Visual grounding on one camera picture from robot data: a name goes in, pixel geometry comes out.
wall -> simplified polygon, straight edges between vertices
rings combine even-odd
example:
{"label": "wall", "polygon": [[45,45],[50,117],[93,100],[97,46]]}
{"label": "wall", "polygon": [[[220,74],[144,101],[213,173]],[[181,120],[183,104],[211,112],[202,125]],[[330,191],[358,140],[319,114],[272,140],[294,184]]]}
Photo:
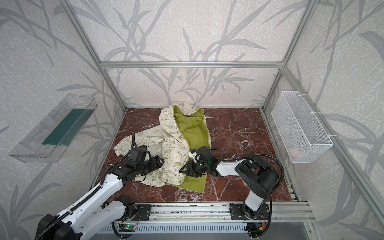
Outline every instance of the wall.
{"label": "wall", "polygon": [[[70,2],[102,61],[281,61],[307,4],[307,0]],[[130,107],[163,107],[173,101],[262,106],[276,72],[109,70]]]}
{"label": "wall", "polygon": [[[0,1],[0,238],[34,238],[42,216],[82,196],[123,112],[55,1]],[[57,163],[8,156],[68,93],[98,107]]]}
{"label": "wall", "polygon": [[[324,3],[316,7],[288,67],[384,196],[384,2]],[[285,79],[279,87],[276,92],[292,90]],[[333,151],[293,165],[273,127],[292,181],[301,200],[310,202],[324,238],[384,239],[382,226]]]}

side wall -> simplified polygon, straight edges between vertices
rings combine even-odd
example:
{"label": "side wall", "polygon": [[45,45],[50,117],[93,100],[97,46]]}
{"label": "side wall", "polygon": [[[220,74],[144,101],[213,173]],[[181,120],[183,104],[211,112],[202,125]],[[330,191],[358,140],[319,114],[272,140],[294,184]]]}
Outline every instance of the side wall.
{"label": "side wall", "polygon": [[[70,0],[102,61],[281,61],[307,0]],[[110,69],[129,107],[262,106],[275,70]]]}
{"label": "side wall", "polygon": [[[364,173],[384,196],[384,2],[319,2],[288,63]],[[325,239],[384,239],[384,230],[330,149],[293,165],[266,108],[301,200],[310,202]]]}
{"label": "side wall", "polygon": [[[0,1],[0,238],[33,239],[93,184],[122,110],[56,1]],[[57,163],[8,156],[68,93],[98,107]]]}

green fabric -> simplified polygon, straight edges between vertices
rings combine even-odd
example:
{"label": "green fabric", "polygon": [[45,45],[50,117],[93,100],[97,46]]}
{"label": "green fabric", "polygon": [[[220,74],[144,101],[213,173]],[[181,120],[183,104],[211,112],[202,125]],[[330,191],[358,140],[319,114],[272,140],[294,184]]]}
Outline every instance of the green fabric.
{"label": "green fabric", "polygon": [[[209,147],[209,131],[204,124],[204,109],[200,108],[191,115],[184,115],[181,110],[175,106],[174,116],[179,130],[184,135],[189,144],[189,149],[199,149],[200,147]],[[186,176],[184,182],[176,187],[203,193],[207,175],[201,177]]]}
{"label": "green fabric", "polygon": [[85,124],[88,118],[93,113],[93,109],[72,109],[67,116],[55,127],[55,129],[44,140],[44,145],[69,146],[81,127]]}

wallpaper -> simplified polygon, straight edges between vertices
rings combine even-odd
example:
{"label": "wallpaper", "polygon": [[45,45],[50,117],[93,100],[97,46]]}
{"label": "wallpaper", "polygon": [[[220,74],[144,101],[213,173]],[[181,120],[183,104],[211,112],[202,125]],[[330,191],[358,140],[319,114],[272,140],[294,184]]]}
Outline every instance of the wallpaper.
{"label": "wallpaper", "polygon": [[384,197],[383,25],[383,0],[319,5],[288,66]]}
{"label": "wallpaper", "polygon": [[344,171],[332,148],[312,163],[292,164],[271,111],[281,91],[293,91],[282,77],[265,109],[295,193],[308,201],[325,240],[384,239],[384,229]]}
{"label": "wallpaper", "polygon": [[[0,1],[0,238],[33,239],[44,215],[80,198],[100,171],[123,112],[58,3]],[[57,163],[10,157],[68,93],[98,107]]]}
{"label": "wallpaper", "polygon": [[166,107],[186,101],[201,107],[262,106],[274,68],[116,68],[109,75],[129,107]]}
{"label": "wallpaper", "polygon": [[281,61],[307,0],[70,0],[102,61]]}

black mounting plate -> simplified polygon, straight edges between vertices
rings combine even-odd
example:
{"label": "black mounting plate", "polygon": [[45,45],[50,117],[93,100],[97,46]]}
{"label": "black mounting plate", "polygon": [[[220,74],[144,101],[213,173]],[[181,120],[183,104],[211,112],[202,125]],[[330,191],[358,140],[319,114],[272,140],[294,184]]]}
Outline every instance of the black mounting plate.
{"label": "black mounting plate", "polygon": [[[232,220],[249,220],[249,218],[247,218],[244,214],[243,204],[230,204],[229,210],[231,211]],[[258,211],[263,214],[265,220],[268,219],[270,213],[267,204],[260,205]],[[261,214],[258,214],[258,216],[254,220],[260,220],[260,218],[264,220],[263,217],[261,217]]]}
{"label": "black mounting plate", "polygon": [[150,204],[137,204],[136,205],[138,213],[132,219],[132,221],[148,221],[149,215],[151,213]]}

